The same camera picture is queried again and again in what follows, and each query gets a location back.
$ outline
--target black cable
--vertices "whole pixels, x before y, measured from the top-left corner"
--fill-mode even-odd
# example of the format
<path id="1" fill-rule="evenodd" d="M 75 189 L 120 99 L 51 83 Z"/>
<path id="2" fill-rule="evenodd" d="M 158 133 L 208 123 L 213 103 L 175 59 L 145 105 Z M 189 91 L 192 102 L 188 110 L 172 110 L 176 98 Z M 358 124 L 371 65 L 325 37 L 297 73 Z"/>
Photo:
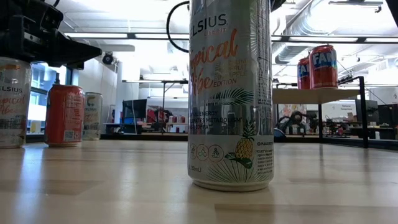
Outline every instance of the black cable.
<path id="1" fill-rule="evenodd" d="M 174 11 L 175 11 L 178 7 L 183 6 L 183 5 L 185 5 L 185 4 L 188 4 L 188 5 L 189 5 L 189 1 L 184 1 L 184 2 L 178 3 L 178 4 L 175 5 L 175 6 L 172 8 L 172 10 L 169 12 L 169 15 L 167 16 L 167 22 L 166 22 L 166 33 L 167 33 L 167 38 L 169 38 L 170 43 L 172 43 L 172 45 L 173 45 L 176 49 L 179 49 L 179 50 L 181 50 L 182 52 L 185 52 L 185 53 L 189 53 L 189 50 L 183 49 L 182 47 L 178 46 L 178 45 L 174 42 L 174 40 L 172 40 L 172 37 L 171 37 L 171 35 L 170 35 L 170 20 L 171 20 L 171 18 L 172 18 L 172 14 L 174 13 Z"/>
<path id="2" fill-rule="evenodd" d="M 54 7 L 58 6 L 58 4 L 60 4 L 60 1 L 61 1 L 61 0 L 56 0 L 55 3 L 54 3 L 54 5 L 52 5 L 52 6 L 54 6 Z"/>

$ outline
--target energy drink can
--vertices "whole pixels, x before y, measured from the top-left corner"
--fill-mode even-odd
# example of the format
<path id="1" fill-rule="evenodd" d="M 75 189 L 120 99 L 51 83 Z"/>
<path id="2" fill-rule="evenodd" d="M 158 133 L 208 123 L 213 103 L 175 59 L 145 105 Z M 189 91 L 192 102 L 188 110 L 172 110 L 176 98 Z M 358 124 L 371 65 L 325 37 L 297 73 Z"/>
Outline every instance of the energy drink can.
<path id="1" fill-rule="evenodd" d="M 101 93 L 86 93 L 83 140 L 100 140 L 102 100 Z"/>
<path id="2" fill-rule="evenodd" d="M 331 45 L 315 47 L 310 54 L 311 89 L 338 88 L 336 50 Z"/>
<path id="3" fill-rule="evenodd" d="M 31 80 L 29 63 L 0 57 L 0 149 L 25 143 Z"/>
<path id="4" fill-rule="evenodd" d="M 188 174 L 245 192 L 274 176 L 268 0 L 191 0 Z"/>
<path id="5" fill-rule="evenodd" d="M 50 147 L 70 147 L 81 142 L 85 95 L 73 85 L 55 84 L 47 97 L 44 141 Z"/>

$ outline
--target silver can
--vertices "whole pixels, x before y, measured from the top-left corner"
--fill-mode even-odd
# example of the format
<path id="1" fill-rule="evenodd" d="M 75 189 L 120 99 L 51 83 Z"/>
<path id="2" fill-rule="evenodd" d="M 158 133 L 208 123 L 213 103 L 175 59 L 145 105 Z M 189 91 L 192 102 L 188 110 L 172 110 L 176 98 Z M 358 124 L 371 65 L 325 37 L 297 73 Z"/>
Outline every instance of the silver can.
<path id="1" fill-rule="evenodd" d="M 191 0 L 188 174 L 215 190 L 274 176 L 269 0 Z"/>
<path id="2" fill-rule="evenodd" d="M 87 92 L 85 95 L 85 119 L 83 140 L 100 140 L 102 94 Z"/>
<path id="3" fill-rule="evenodd" d="M 25 144 L 31 79 L 29 63 L 0 57 L 0 149 Z"/>

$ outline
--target can lid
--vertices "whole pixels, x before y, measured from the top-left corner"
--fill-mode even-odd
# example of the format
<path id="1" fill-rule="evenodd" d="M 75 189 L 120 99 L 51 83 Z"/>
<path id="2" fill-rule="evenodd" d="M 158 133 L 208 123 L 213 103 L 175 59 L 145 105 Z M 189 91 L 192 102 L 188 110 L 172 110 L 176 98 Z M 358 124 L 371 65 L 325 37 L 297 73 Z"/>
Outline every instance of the can lid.
<path id="1" fill-rule="evenodd" d="M 102 96 L 101 93 L 95 93 L 95 92 L 86 92 L 86 94 L 94 94 L 94 95 L 101 95 Z"/>
<path id="2" fill-rule="evenodd" d="M 76 85 L 62 85 L 62 84 L 55 84 L 54 83 L 52 86 L 53 87 L 77 87 L 77 88 L 83 89 L 82 87 L 76 86 Z"/>
<path id="3" fill-rule="evenodd" d="M 324 44 L 324 45 L 319 45 L 319 46 L 316 46 L 314 49 L 317 49 L 317 48 L 319 48 L 319 47 L 331 47 L 331 48 L 334 48 L 334 47 L 333 47 L 333 45 L 330 45 L 330 44 Z"/>

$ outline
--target red can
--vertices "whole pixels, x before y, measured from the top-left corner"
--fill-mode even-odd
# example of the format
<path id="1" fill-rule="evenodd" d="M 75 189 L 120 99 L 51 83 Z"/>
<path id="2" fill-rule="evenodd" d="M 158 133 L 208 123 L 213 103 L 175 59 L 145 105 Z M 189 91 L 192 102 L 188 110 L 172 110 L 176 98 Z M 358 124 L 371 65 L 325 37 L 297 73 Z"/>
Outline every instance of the red can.
<path id="1" fill-rule="evenodd" d="M 300 59 L 297 65 L 297 88 L 310 89 L 310 60 L 308 57 Z"/>
<path id="2" fill-rule="evenodd" d="M 85 95 L 73 85 L 54 85 L 47 97 L 45 143 L 50 147 L 76 146 L 83 131 Z"/>
<path id="3" fill-rule="evenodd" d="M 338 88 L 337 56 L 331 45 L 315 47 L 310 54 L 311 89 Z"/>

